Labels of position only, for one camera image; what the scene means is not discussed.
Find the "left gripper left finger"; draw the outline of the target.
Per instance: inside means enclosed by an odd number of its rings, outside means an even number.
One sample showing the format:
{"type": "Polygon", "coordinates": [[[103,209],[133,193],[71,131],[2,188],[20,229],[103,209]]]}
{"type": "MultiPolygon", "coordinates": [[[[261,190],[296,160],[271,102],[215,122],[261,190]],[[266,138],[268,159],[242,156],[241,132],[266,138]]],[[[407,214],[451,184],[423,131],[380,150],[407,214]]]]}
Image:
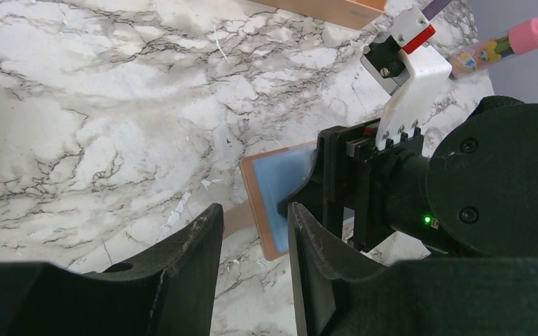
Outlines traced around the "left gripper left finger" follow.
{"type": "Polygon", "coordinates": [[[0,262],[0,335],[208,335],[223,208],[103,272],[0,262]]]}

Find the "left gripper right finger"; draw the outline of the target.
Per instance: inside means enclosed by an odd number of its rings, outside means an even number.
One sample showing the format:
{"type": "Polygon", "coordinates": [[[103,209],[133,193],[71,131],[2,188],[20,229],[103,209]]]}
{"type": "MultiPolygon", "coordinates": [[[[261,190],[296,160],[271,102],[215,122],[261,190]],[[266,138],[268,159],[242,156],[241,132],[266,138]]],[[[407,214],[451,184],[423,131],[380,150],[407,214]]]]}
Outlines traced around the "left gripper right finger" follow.
{"type": "Polygon", "coordinates": [[[299,335],[538,335],[538,259],[382,265],[290,204],[299,335]]]}

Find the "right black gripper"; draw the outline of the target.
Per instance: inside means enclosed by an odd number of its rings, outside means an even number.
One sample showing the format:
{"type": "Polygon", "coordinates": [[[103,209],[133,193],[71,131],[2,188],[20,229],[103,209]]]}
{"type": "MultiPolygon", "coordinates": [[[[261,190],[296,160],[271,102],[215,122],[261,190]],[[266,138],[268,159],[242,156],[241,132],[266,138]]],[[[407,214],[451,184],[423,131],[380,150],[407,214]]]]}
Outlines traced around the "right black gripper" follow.
{"type": "Polygon", "coordinates": [[[316,153],[294,153],[285,161],[287,192],[277,212],[302,204],[330,233],[342,236],[343,212],[354,211],[352,247],[368,252],[394,232],[441,248],[441,228],[427,199],[429,158],[416,128],[376,146],[375,123],[321,131],[316,153]]]}

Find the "brown leather card holder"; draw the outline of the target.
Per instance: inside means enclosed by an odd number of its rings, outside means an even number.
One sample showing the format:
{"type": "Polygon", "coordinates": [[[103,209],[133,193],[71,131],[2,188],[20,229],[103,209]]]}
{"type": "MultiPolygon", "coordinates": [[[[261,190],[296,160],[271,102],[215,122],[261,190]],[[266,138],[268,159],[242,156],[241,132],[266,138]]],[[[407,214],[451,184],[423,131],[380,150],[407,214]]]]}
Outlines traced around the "brown leather card holder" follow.
{"type": "Polygon", "coordinates": [[[224,212],[223,237],[254,225],[266,260],[286,255],[287,219],[278,213],[278,204],[309,177],[315,148],[310,142],[242,158],[240,170],[248,200],[224,212]]]}

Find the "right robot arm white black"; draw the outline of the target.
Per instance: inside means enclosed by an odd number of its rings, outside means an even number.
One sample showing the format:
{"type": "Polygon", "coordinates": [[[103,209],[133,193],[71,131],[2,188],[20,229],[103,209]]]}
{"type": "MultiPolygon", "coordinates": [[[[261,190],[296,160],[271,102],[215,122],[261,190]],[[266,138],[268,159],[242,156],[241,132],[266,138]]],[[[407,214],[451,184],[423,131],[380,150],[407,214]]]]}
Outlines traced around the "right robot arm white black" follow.
{"type": "Polygon", "coordinates": [[[420,128],[378,149],[378,120],[319,133],[304,184],[281,200],[302,204],[352,246],[370,251],[394,232],[451,256],[538,258],[538,104],[483,98],[426,157],[420,128]]]}

